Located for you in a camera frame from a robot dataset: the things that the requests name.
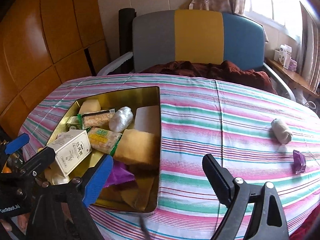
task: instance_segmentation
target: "purple container lid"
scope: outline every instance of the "purple container lid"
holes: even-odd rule
[[[306,158],[301,152],[296,150],[293,150],[293,169],[296,174],[306,171]]]

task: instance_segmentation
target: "wooden cabinet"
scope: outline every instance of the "wooden cabinet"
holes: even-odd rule
[[[110,63],[110,57],[105,40],[92,44],[89,46],[88,50],[96,73]]]
[[[82,44],[85,47],[104,39],[98,0],[73,0]]]
[[[44,43],[40,0],[16,0],[3,19],[3,52],[20,91],[52,65]]]
[[[61,82],[91,76],[83,49],[72,53],[55,64]]]
[[[0,44],[0,125],[12,138],[61,83],[91,76],[88,62],[96,73],[109,63],[97,0],[16,0]]]
[[[82,48],[72,0],[40,0],[40,8],[54,63]]]
[[[11,138],[16,138],[29,113],[30,109],[22,97],[17,95],[0,115],[0,125]]]
[[[51,66],[26,85],[21,91],[21,97],[29,109],[34,109],[60,85],[58,73],[55,67]]]

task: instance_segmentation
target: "chair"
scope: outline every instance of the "chair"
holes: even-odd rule
[[[265,71],[286,92],[285,97],[295,101],[290,88],[263,62],[262,26],[245,17],[204,10],[148,13],[133,20],[132,44],[132,52],[105,66],[98,76],[132,56],[137,73],[170,61],[221,64],[229,60],[242,70]]]

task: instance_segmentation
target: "striped bedsheet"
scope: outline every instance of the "striped bedsheet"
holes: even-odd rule
[[[210,239],[226,207],[217,200],[201,166],[211,153],[235,177],[262,185],[272,181],[279,193],[289,233],[319,203],[320,119],[310,109],[257,89],[169,75],[135,74],[86,77],[65,82],[28,116],[20,132],[30,135],[26,159],[43,147],[70,105],[78,98],[108,91],[160,87],[162,149],[158,207],[146,217],[152,239]],[[270,123],[283,118],[294,136],[281,145]],[[292,151],[306,156],[306,172],[294,175]],[[90,206],[106,239],[143,239],[138,218]],[[248,226],[249,204],[237,239]]]

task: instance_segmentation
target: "packaged biscuit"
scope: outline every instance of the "packaged biscuit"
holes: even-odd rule
[[[115,109],[78,114],[78,116],[80,116],[80,119],[81,119],[81,127],[83,130],[92,126],[98,127],[98,126],[108,125],[110,119],[114,115],[115,115]]]
[[[88,132],[89,142],[92,148],[113,156],[116,145],[122,134],[105,129],[92,127]]]

